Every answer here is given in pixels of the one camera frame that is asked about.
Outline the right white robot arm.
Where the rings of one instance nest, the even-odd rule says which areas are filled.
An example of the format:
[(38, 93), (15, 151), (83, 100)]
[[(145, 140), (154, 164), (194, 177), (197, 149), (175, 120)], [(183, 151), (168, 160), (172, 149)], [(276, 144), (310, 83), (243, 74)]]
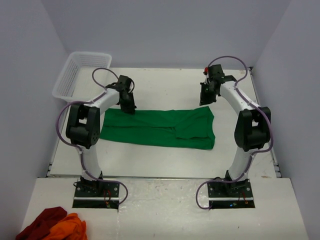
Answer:
[(245, 188), (248, 172), (257, 153), (261, 153), (271, 140), (271, 111), (254, 103), (238, 86), (233, 75), (225, 75), (222, 66), (212, 65), (204, 69), (200, 105), (209, 105), (224, 98), (237, 114), (234, 140), (237, 150), (225, 177), (216, 177), (208, 183), (209, 194), (217, 197), (233, 197)]

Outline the green t shirt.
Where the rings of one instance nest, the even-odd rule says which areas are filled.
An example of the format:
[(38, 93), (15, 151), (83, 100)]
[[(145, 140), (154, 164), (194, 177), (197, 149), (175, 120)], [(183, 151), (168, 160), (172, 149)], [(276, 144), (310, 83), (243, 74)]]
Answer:
[(108, 109), (100, 138), (145, 146), (212, 150), (214, 115), (209, 107), (136, 110), (134, 115)]

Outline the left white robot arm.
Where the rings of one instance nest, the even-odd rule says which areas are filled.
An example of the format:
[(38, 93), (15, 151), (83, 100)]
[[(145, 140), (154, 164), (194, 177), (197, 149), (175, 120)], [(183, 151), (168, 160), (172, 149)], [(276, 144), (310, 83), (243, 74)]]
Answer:
[(101, 195), (109, 184), (103, 180), (96, 150), (101, 115), (114, 105), (119, 105), (125, 114), (135, 114), (134, 86), (131, 78), (120, 75), (117, 82), (104, 87), (101, 95), (88, 102), (76, 101), (70, 105), (65, 135), (70, 144), (78, 148), (82, 167), (79, 187), (94, 197)]

